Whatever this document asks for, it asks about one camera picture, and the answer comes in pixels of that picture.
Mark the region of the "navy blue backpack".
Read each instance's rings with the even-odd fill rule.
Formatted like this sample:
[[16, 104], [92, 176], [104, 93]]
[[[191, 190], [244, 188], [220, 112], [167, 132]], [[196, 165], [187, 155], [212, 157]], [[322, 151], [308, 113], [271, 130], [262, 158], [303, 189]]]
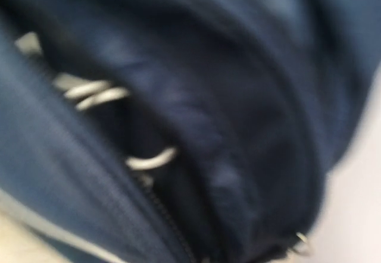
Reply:
[[72, 262], [310, 255], [379, 64], [380, 0], [1, 0], [1, 210]]

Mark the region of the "white charger with cable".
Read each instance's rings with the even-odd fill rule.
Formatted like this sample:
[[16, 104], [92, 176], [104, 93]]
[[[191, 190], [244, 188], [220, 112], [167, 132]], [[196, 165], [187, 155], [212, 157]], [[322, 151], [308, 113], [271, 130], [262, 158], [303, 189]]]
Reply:
[[[85, 111], [97, 105], [118, 101], [130, 96], [130, 91], [123, 87], [114, 87], [105, 80], [89, 81], [66, 90], [64, 97], [69, 100], [78, 100], [78, 111]], [[128, 156], [125, 164], [135, 171], [147, 171], [162, 167], [174, 160], [177, 155], [175, 147], [167, 147], [152, 158], [137, 158]]]

